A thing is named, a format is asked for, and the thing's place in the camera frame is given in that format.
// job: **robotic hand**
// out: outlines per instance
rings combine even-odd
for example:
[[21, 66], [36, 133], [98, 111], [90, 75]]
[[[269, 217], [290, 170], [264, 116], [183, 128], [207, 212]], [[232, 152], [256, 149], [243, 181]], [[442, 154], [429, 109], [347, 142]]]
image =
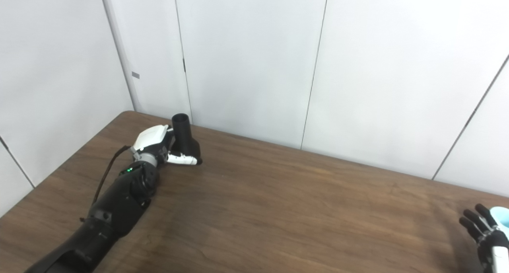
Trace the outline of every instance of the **robotic hand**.
[[[202, 163], [200, 145], [191, 136], [187, 115], [177, 114], [171, 121], [173, 128], [168, 125], [149, 128], [140, 133], [134, 146], [124, 146], [114, 155], [80, 228], [25, 273], [91, 273], [147, 210], [156, 191], [158, 165]], [[120, 172], [98, 199], [109, 168], [127, 149], [133, 153], [134, 162]]]
[[478, 245], [479, 260], [484, 273], [509, 273], [509, 241], [490, 211], [482, 204], [476, 205], [477, 215], [465, 209], [460, 224], [465, 227]]

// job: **wooden table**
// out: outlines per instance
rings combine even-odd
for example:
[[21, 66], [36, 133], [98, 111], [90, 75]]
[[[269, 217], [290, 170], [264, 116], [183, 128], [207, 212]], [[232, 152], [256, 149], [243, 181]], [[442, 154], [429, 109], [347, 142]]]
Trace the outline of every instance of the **wooden table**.
[[[0, 219], [0, 271], [76, 230], [113, 153], [167, 119], [124, 112]], [[479, 273], [463, 209], [505, 197], [193, 127], [201, 166], [160, 169], [134, 230], [97, 272]], [[122, 154], [109, 186], [130, 162]]]

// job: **black tube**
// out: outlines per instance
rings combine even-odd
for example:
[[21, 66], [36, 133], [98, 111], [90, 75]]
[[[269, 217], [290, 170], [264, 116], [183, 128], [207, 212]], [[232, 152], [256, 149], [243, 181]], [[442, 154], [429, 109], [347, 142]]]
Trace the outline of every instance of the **black tube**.
[[171, 146], [171, 151], [195, 157], [198, 164], [201, 164], [200, 144], [192, 138], [189, 117], [186, 114], [176, 114], [171, 119], [171, 123], [175, 133], [175, 143]]

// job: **light blue cup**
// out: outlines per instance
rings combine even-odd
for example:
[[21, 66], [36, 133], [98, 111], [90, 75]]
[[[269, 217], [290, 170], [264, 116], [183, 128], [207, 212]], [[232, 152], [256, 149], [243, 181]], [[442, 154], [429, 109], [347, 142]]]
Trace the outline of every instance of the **light blue cup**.
[[495, 206], [490, 209], [491, 216], [498, 223], [498, 227], [509, 237], [509, 208]]

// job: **white wall panel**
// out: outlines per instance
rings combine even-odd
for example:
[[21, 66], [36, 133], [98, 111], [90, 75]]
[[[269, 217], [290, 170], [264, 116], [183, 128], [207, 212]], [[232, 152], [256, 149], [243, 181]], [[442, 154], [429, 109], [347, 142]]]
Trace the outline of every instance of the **white wall panel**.
[[196, 125], [300, 147], [325, 0], [177, 0]]
[[328, 0], [303, 149], [431, 178], [509, 52], [507, 0]]
[[509, 197], [509, 66], [505, 66], [435, 177]]
[[32, 186], [11, 156], [0, 144], [0, 216], [4, 215], [31, 190]]
[[132, 109], [102, 0], [0, 0], [0, 133], [34, 184]]
[[189, 115], [175, 0], [107, 2], [136, 110], [167, 118]]

